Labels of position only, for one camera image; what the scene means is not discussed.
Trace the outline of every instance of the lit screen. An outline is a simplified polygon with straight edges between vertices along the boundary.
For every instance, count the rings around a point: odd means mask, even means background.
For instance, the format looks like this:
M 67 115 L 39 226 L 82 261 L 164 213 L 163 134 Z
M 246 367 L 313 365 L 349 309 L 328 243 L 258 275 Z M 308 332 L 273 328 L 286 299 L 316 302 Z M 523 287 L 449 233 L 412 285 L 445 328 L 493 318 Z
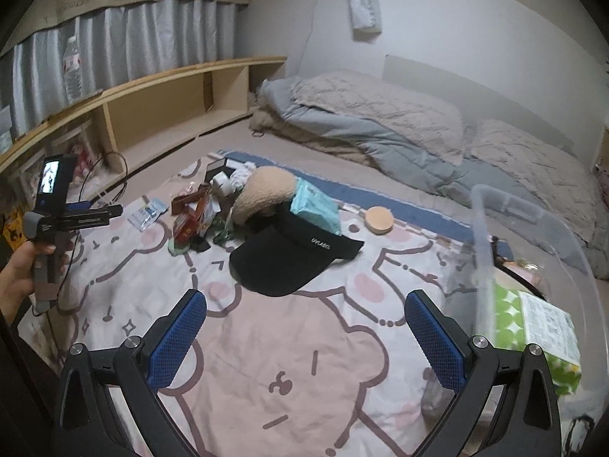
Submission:
M 40 191 L 39 192 L 42 192 L 44 194 L 50 194 L 53 192 L 58 170 L 59 170 L 58 161 L 50 161 L 45 165 L 45 169 L 42 173 L 42 180 L 40 181 Z

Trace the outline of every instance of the hand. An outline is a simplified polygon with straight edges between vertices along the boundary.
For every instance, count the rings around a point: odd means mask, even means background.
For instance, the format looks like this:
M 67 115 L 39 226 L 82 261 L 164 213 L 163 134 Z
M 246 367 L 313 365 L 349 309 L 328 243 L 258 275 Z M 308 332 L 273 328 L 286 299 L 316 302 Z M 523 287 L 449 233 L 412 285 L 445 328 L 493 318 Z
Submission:
M 74 244 L 70 242 L 68 250 L 73 248 Z M 23 299 L 34 291 L 32 266 L 36 254 L 53 254 L 54 251 L 54 245 L 25 242 L 13 253 L 4 270 L 0 272 L 0 311 L 9 325 L 13 322 Z M 65 273 L 68 261 L 68 255 L 64 254 L 62 274 Z

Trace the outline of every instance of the silver curtain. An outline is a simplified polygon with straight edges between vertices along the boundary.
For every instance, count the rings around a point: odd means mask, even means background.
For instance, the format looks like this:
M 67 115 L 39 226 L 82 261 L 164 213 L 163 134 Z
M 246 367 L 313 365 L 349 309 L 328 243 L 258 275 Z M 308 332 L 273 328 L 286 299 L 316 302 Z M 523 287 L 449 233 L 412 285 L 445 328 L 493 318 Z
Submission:
M 75 35 L 83 93 L 163 70 L 234 57 L 236 5 L 163 0 L 108 8 L 30 36 L 0 59 L 0 105 L 17 135 L 68 105 L 62 59 Z

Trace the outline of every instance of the clear water bottle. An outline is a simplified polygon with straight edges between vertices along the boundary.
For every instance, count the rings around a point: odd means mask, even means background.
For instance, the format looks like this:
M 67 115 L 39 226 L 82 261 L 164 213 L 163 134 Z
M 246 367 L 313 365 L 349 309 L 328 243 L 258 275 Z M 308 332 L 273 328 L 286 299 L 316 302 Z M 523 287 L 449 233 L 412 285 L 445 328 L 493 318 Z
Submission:
M 68 38 L 66 52 L 63 53 L 63 84 L 68 95 L 68 103 L 77 102 L 82 97 L 82 62 L 76 36 Z

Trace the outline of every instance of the bear nose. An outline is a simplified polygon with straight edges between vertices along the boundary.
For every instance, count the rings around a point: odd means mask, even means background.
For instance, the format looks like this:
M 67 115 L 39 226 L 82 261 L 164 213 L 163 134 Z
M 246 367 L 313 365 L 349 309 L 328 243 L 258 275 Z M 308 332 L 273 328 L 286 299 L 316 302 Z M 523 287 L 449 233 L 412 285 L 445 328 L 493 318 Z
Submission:
M 282 380 L 285 376 L 285 371 L 279 371 L 275 377 L 275 381 L 269 385 L 269 393 L 275 392 L 275 388 L 279 389 L 279 395 L 287 395 L 292 390 L 292 380 Z

